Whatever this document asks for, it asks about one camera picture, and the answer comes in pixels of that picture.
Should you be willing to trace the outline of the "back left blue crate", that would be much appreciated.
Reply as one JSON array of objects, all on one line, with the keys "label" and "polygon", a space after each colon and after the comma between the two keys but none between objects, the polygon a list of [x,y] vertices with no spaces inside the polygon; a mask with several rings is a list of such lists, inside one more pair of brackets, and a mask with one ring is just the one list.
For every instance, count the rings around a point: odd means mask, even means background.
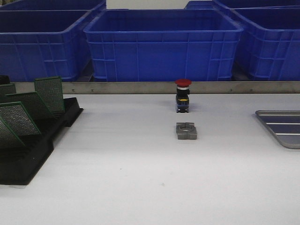
[{"label": "back left blue crate", "polygon": [[95,10],[106,8],[106,0],[17,0],[0,7],[1,11]]}]

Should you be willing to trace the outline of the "red emergency stop button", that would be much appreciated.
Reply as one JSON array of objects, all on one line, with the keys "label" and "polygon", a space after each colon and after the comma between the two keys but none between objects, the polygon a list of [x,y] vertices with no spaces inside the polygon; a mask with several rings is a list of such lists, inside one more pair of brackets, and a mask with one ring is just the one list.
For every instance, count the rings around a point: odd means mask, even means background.
[{"label": "red emergency stop button", "polygon": [[178,79],[175,81],[176,89],[176,112],[188,113],[189,112],[189,86],[192,83],[189,79]]}]

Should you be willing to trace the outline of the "centre blue plastic crate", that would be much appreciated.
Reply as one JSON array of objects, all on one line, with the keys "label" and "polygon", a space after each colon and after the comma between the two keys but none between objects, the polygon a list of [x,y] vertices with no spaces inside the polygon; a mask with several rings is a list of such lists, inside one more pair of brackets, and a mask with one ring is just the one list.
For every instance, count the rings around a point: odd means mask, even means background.
[{"label": "centre blue plastic crate", "polygon": [[108,82],[228,81],[242,31],[214,9],[106,10],[84,29]]}]

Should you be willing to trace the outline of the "upright green circuit board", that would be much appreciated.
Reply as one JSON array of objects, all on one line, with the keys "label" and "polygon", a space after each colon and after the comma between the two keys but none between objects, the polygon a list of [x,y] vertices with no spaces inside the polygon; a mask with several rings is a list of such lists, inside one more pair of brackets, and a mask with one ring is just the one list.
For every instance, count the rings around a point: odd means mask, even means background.
[{"label": "upright green circuit board", "polygon": [[50,112],[64,113],[64,99],[60,76],[37,78],[34,81],[35,91],[42,98]]}]

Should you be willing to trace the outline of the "grey metal tray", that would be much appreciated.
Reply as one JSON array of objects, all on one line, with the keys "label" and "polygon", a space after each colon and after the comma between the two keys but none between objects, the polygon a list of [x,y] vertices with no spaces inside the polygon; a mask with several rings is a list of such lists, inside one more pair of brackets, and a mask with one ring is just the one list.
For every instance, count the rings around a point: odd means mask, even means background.
[{"label": "grey metal tray", "polygon": [[300,112],[289,110],[258,110],[259,121],[284,147],[300,148]]}]

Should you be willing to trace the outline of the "left blue plastic crate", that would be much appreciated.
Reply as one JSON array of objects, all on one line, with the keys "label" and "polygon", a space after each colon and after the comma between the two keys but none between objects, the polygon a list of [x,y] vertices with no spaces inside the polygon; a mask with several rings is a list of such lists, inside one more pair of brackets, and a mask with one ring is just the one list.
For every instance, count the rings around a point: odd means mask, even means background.
[{"label": "left blue plastic crate", "polygon": [[1,11],[0,73],[13,82],[75,81],[90,61],[90,10]]}]

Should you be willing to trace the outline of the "black slotted board rack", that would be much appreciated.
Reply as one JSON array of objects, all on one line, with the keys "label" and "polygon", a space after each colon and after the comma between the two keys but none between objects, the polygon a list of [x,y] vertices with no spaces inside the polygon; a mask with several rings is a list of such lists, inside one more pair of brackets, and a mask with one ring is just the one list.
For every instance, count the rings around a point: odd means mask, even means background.
[{"label": "black slotted board rack", "polygon": [[[0,84],[11,83],[1,75]],[[0,183],[28,185],[54,150],[53,141],[64,127],[71,127],[83,109],[77,98],[63,98],[65,111],[53,119],[33,120],[40,135],[18,136],[25,147],[0,149]]]}]

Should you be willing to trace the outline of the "back right blue crate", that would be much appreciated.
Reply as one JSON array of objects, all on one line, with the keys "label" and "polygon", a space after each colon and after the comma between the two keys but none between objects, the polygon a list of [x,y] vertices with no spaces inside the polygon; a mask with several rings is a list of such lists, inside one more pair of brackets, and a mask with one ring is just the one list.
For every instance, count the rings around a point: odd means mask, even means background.
[{"label": "back right blue crate", "polygon": [[184,9],[300,7],[299,0],[190,0]]}]

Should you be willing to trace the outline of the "right blue plastic crate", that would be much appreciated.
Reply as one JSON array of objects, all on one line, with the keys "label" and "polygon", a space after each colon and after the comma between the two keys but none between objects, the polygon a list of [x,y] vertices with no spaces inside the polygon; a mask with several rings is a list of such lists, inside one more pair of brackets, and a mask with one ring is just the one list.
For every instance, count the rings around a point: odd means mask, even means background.
[{"label": "right blue plastic crate", "polygon": [[253,81],[299,81],[299,8],[237,8],[243,27],[235,62]]}]

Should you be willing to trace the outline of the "foremost green circuit board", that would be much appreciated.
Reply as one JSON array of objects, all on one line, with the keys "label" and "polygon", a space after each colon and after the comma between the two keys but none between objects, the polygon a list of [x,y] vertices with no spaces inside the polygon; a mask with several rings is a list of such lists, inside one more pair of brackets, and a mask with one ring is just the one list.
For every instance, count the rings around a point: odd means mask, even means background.
[{"label": "foremost green circuit board", "polygon": [[12,128],[1,118],[0,119],[0,148],[23,148],[25,144],[12,130]]}]

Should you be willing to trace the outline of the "blue plastic crate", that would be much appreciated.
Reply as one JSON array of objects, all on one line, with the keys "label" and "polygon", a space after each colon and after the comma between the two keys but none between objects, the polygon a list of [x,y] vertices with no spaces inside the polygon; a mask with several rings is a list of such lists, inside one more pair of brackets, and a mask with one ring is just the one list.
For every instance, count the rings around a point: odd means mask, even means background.
[{"label": "blue plastic crate", "polygon": [[242,31],[214,9],[106,10],[84,29],[108,82],[228,81]]},{"label": "blue plastic crate", "polygon": [[90,10],[1,11],[0,73],[13,82],[75,81],[90,61]]},{"label": "blue plastic crate", "polygon": [[299,8],[237,8],[243,27],[235,62],[253,81],[299,81]]}]

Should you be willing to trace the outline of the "grey metal mounting block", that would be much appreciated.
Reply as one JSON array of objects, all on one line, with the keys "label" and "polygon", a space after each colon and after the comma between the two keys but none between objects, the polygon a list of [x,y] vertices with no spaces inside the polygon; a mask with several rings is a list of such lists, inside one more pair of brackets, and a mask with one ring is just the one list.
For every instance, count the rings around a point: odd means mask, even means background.
[{"label": "grey metal mounting block", "polygon": [[195,124],[192,122],[178,122],[176,123],[176,134],[178,140],[196,140],[197,130]]}]

